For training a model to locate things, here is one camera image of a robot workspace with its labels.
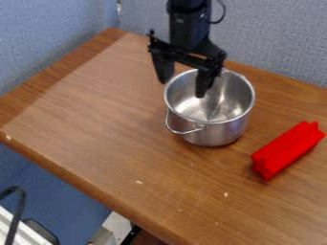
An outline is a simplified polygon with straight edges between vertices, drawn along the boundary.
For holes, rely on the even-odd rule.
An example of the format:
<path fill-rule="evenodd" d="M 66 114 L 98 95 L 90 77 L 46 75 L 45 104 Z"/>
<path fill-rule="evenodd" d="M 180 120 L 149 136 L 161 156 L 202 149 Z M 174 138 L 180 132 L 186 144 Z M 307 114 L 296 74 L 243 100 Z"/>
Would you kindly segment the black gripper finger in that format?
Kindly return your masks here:
<path fill-rule="evenodd" d="M 205 92 L 212 87 L 216 76 L 216 69 L 209 69 L 206 71 L 197 70 L 197 75 L 194 78 L 194 96 L 198 99 L 205 96 Z"/>
<path fill-rule="evenodd" d="M 157 79 L 161 84 L 165 84 L 174 73 L 174 61 L 169 56 L 158 53 L 152 54 L 152 61 Z"/>

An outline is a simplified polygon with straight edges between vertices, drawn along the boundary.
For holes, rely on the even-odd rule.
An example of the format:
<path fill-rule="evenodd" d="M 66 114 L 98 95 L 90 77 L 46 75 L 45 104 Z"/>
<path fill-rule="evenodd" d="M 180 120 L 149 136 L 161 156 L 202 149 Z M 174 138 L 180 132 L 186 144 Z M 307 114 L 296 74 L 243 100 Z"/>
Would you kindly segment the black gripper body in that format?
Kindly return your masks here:
<path fill-rule="evenodd" d="M 154 30 L 149 37 L 148 52 L 169 56 L 174 63 L 182 63 L 197 70 L 223 68 L 225 51 L 209 39 L 209 26 L 223 21 L 210 20 L 209 11 L 169 11 L 169 40 L 161 40 Z"/>

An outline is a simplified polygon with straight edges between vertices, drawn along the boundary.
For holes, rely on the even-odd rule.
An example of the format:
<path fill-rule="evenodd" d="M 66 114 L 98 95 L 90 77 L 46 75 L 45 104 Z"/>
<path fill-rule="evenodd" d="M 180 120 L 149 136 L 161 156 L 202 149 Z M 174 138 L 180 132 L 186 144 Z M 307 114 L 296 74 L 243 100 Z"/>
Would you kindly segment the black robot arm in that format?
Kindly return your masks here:
<path fill-rule="evenodd" d="M 156 70 L 157 79 L 165 84 L 174 73 L 174 63 L 182 63 L 197 70 L 194 78 L 194 96 L 202 98 L 223 71 L 225 51 L 209 39 L 209 26 L 219 24 L 225 15 L 225 5 L 217 0 L 223 15 L 210 20 L 212 0 L 168 0 L 169 41 L 149 37 L 148 52 Z"/>

